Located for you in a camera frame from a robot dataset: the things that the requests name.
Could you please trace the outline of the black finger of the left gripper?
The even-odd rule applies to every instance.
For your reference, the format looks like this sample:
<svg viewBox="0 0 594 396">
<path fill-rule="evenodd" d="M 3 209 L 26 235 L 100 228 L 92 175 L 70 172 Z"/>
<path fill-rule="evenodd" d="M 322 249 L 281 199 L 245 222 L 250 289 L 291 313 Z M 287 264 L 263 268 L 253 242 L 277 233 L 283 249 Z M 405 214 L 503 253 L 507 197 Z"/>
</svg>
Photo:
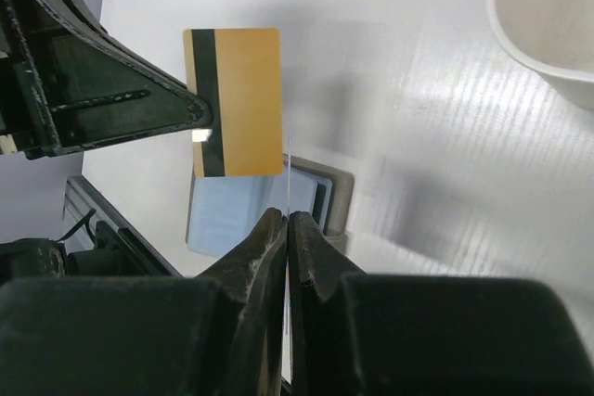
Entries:
<svg viewBox="0 0 594 396">
<path fill-rule="evenodd" d="M 30 160 L 208 128 L 208 102 L 109 36 L 84 0 L 1 0 L 1 151 Z"/>
</svg>

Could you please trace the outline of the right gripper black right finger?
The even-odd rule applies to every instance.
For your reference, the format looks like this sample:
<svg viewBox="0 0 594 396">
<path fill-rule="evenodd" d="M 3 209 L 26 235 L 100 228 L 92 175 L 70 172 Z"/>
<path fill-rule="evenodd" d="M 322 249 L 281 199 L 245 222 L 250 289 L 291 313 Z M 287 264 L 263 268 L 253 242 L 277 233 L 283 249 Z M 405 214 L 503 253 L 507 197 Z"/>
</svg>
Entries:
<svg viewBox="0 0 594 396">
<path fill-rule="evenodd" d="M 589 395 L 559 297 L 516 278 L 371 275 L 313 217 L 288 225 L 295 395 Z"/>
</svg>

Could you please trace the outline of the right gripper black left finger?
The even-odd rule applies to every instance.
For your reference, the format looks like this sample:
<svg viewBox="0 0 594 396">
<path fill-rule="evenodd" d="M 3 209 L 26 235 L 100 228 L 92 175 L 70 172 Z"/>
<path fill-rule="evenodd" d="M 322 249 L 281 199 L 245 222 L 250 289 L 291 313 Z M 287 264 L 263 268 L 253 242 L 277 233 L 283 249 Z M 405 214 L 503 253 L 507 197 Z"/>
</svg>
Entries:
<svg viewBox="0 0 594 396">
<path fill-rule="evenodd" d="M 280 394 L 286 235 L 286 218 L 272 208 L 193 278 L 8 280 L 2 393 Z"/>
</svg>

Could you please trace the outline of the white magnetic stripe card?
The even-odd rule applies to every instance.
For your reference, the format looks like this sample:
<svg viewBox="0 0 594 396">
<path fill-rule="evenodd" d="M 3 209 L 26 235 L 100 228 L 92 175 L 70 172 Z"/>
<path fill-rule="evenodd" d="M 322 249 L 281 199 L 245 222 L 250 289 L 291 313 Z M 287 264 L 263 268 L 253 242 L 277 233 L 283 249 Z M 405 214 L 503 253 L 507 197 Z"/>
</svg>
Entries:
<svg viewBox="0 0 594 396">
<path fill-rule="evenodd" d="M 291 215 L 291 135 L 287 136 L 287 147 L 286 147 L 286 167 L 287 167 L 287 206 L 286 216 L 287 220 Z M 289 335 L 291 333 L 291 294 L 290 294 L 290 274 L 289 266 L 286 267 L 286 285 L 285 285 L 285 309 L 284 309 L 284 334 Z"/>
</svg>

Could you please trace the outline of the grey blue card holder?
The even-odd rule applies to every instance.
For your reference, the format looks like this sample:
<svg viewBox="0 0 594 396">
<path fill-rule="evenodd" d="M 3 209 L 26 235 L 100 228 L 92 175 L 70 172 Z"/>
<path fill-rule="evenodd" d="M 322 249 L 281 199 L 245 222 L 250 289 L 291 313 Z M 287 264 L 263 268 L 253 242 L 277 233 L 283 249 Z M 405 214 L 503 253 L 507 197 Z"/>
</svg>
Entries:
<svg viewBox="0 0 594 396">
<path fill-rule="evenodd" d="M 192 178 L 187 248 L 220 258 L 238 245 L 269 208 L 286 216 L 287 167 L 268 176 Z M 305 211 L 330 243 L 347 251 L 346 223 L 355 185 L 344 170 L 291 157 L 291 213 Z"/>
</svg>

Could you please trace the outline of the gold VIP card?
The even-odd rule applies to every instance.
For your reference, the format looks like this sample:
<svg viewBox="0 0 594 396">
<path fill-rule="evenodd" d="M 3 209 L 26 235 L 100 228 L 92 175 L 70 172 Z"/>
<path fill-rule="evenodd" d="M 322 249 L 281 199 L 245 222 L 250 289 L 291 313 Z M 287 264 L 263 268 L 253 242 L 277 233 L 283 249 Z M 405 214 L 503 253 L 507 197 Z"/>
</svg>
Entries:
<svg viewBox="0 0 594 396">
<path fill-rule="evenodd" d="M 192 131 L 198 177 L 283 171 L 280 32 L 276 28 L 183 32 L 187 89 L 212 122 Z"/>
</svg>

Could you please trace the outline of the white plastic tray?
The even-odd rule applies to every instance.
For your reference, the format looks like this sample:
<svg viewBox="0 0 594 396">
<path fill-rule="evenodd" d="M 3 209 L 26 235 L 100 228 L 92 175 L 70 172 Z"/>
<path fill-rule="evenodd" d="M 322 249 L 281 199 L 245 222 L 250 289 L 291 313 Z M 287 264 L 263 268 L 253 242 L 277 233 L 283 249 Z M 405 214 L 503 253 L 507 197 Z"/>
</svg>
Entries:
<svg viewBox="0 0 594 396">
<path fill-rule="evenodd" d="M 486 0 L 500 46 L 564 99 L 593 109 L 593 0 Z"/>
</svg>

